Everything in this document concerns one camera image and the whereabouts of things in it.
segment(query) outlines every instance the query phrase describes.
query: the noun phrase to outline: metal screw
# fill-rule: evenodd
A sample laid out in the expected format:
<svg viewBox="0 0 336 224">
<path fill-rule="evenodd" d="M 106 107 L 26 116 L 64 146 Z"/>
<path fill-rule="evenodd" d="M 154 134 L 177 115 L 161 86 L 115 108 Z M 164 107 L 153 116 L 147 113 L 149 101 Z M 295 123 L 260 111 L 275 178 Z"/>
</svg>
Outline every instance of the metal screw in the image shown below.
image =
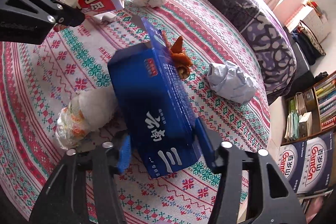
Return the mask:
<svg viewBox="0 0 336 224">
<path fill-rule="evenodd" d="M 55 20 L 55 18 L 54 18 L 53 16 L 48 15 L 47 18 L 48 18 L 48 20 L 49 20 L 51 23 L 56 23 L 56 20 Z"/>
<path fill-rule="evenodd" d="M 76 150 L 75 149 L 69 149 L 68 151 L 67 151 L 67 155 L 68 156 L 73 156 L 73 155 L 75 155 L 76 154 Z"/>
<path fill-rule="evenodd" d="M 105 142 L 101 146 L 104 147 L 104 148 L 111 148 L 111 147 L 113 147 L 113 143 L 111 143 L 111 142 Z"/>
<path fill-rule="evenodd" d="M 221 142 L 220 145 L 224 148 L 231 148 L 232 147 L 232 143 L 230 143 L 230 142 Z"/>
<path fill-rule="evenodd" d="M 260 156 L 267 156 L 268 155 L 268 151 L 266 149 L 259 149 L 258 150 L 258 154 Z"/>
</svg>

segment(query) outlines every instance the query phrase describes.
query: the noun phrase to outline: bed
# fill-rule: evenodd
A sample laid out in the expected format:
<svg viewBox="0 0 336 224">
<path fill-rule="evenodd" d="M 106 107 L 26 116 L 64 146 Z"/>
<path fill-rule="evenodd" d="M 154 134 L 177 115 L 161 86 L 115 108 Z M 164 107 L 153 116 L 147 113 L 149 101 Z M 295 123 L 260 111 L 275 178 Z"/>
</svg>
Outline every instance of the bed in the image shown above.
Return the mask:
<svg viewBox="0 0 336 224">
<path fill-rule="evenodd" d="M 97 25 L 87 19 L 76 28 L 50 32 L 42 45 L 0 42 L 0 185 L 9 200 L 29 218 L 44 183 L 62 153 L 50 137 L 59 111 L 83 89 L 110 85 L 106 64 L 117 49 L 148 41 L 130 18 L 145 16 L 167 32 L 169 40 L 184 36 L 194 66 L 184 81 L 196 115 L 241 149 L 266 148 L 269 108 L 258 60 L 253 50 L 207 0 L 168 0 L 160 8 L 138 8 L 126 0 L 115 22 Z M 216 96 L 205 75 L 209 62 L 230 60 L 253 75 L 258 92 L 244 106 Z M 117 115 L 99 134 L 89 135 L 80 149 L 92 149 L 125 128 Z M 91 174 L 87 174 L 90 220 L 97 221 Z M 134 154 L 127 171 L 115 178 L 128 223 L 206 224 L 220 176 L 201 158 L 195 165 L 159 179 L 150 179 Z M 248 174 L 243 173 L 241 213 L 246 208 Z"/>
<path fill-rule="evenodd" d="M 269 104 L 286 95 L 296 59 L 281 24 L 262 0 L 208 0 L 245 38 L 261 68 Z"/>
</svg>

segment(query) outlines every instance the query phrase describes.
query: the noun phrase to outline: white box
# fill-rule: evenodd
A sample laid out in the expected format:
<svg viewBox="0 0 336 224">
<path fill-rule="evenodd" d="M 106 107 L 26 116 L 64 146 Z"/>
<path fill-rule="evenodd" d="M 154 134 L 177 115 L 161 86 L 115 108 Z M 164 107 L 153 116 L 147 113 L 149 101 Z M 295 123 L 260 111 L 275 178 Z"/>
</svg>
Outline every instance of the white box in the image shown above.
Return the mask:
<svg viewBox="0 0 336 224">
<path fill-rule="evenodd" d="M 285 22 L 289 32 L 292 32 L 302 20 L 314 33 L 319 43 L 330 33 L 331 27 L 325 15 L 321 18 L 316 14 L 314 8 L 301 5 L 299 9 Z"/>
<path fill-rule="evenodd" d="M 311 112 L 306 112 L 299 120 L 300 138 L 308 137 L 313 133 L 313 118 Z"/>
</svg>

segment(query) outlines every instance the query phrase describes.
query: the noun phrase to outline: white wall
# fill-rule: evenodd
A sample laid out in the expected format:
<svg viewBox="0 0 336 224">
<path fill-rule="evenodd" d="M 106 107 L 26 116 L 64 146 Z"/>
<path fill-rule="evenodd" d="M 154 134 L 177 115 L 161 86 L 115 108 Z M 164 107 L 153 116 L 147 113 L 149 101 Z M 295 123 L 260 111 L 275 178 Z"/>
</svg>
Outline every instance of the white wall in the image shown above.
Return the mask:
<svg viewBox="0 0 336 224">
<path fill-rule="evenodd" d="M 311 66 L 312 73 L 316 76 L 326 71 L 331 74 L 336 70 L 336 0 L 314 0 L 325 11 L 332 32 L 321 43 L 327 53 L 325 57 L 319 58 Z M 302 0 L 283 0 L 274 10 L 274 14 L 283 24 L 299 7 Z"/>
</svg>

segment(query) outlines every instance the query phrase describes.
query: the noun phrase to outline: blue box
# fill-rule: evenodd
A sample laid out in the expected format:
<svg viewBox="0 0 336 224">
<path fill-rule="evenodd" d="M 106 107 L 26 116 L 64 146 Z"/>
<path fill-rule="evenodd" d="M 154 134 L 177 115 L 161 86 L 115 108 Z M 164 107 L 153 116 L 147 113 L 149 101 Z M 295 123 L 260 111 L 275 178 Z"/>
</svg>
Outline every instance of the blue box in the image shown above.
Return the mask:
<svg viewBox="0 0 336 224">
<path fill-rule="evenodd" d="M 132 21 L 151 41 L 118 50 L 108 70 L 132 147 L 157 178 L 195 164 L 201 150 L 193 134 L 194 112 L 161 31 L 144 18 Z"/>
</svg>

